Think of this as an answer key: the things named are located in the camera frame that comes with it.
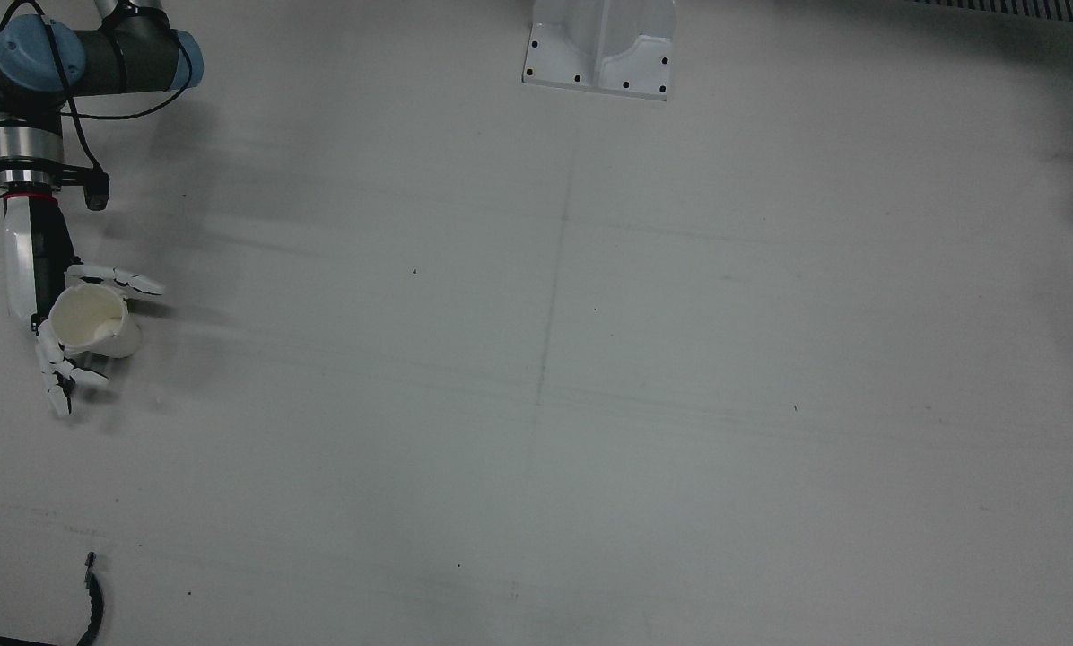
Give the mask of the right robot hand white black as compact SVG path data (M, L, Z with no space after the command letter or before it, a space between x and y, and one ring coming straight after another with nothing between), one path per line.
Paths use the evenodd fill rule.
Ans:
M129 302L136 294L160 297L166 287L149 275L82 262L59 201L44 189L9 189L2 204L9 314L33 335L46 400L54 415L67 417L75 388L109 385L109 377L77 357L134 355L143 336Z

